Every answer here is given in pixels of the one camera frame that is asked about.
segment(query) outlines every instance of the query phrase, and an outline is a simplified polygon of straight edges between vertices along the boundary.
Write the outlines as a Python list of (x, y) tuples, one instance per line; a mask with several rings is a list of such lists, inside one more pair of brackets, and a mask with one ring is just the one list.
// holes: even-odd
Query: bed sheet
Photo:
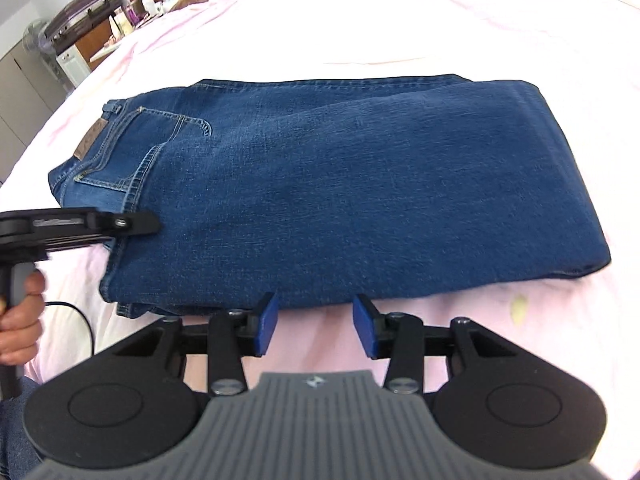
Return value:
[[(0, 210), (56, 207), (46, 175), (72, 155), (110, 98), (203, 78), (256, 82), (455, 73), (474, 80), (523, 79), (546, 97), (574, 151), (610, 244), (612, 264), (586, 278), (485, 286), (411, 301), (381, 301), (425, 323), (469, 316), (590, 384), (609, 417), (594, 464), (613, 479), (640, 466), (638, 345), (640, 170), (640, 0), (209, 0), (173, 12), (125, 38), (28, 147), (0, 188)], [(155, 319), (119, 318), (97, 283), (101, 246), (41, 264), (48, 300), (87, 314), (102, 349)], [(50, 307), (40, 354), (27, 367), (39, 381), (87, 357), (78, 314)], [(268, 355), (246, 360), (255, 384), (264, 370), (370, 368), (346, 305), (283, 312)], [(204, 388), (204, 362), (188, 382)], [(426, 359), (426, 387), (446, 380)]]

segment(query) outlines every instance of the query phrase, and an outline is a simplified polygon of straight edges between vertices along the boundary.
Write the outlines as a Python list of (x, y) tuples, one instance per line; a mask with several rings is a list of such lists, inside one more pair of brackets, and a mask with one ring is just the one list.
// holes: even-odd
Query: denim pants on person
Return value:
[(22, 394), (0, 402), (0, 478), (20, 480), (40, 464), (40, 459), (22, 427), (24, 405), (38, 384), (20, 379)]
[(116, 240), (100, 293), (123, 316), (416, 298), (575, 278), (609, 250), (538, 88), (456, 75), (203, 80), (104, 105), (61, 206), (155, 212)]

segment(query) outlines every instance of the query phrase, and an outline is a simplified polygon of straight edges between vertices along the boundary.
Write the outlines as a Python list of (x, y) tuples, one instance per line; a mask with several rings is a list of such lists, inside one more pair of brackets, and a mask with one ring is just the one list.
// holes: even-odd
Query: person's leg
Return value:
[(0, 478), (8, 480), (21, 480), (40, 463), (22, 427), (24, 405), (38, 383), (27, 377), (20, 382), (22, 395), (0, 402)]

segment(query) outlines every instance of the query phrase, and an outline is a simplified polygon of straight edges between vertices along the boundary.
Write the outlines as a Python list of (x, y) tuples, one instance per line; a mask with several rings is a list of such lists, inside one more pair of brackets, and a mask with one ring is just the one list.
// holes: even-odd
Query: back pocket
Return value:
[(138, 107), (117, 118), (113, 130), (75, 182), (126, 192), (147, 153), (159, 144), (180, 137), (211, 135), (204, 119)]

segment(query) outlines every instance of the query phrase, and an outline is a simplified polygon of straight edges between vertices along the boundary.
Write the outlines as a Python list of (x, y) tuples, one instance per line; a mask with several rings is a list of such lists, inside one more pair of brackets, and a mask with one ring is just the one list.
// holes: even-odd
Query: black cable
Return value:
[(84, 323), (86, 324), (86, 327), (89, 329), (89, 337), (91, 338), (91, 357), (93, 357), (95, 355), (94, 329), (91, 328), (91, 323), (89, 323), (89, 320), (86, 318), (82, 310), (80, 310), (75, 305), (72, 305), (71, 303), (67, 303), (66, 301), (47, 301), (47, 303), (45, 303), (44, 305), (45, 306), (68, 306), (69, 308), (72, 308), (78, 314), (80, 314), (80, 316), (82, 316), (82, 319), (84, 319)]

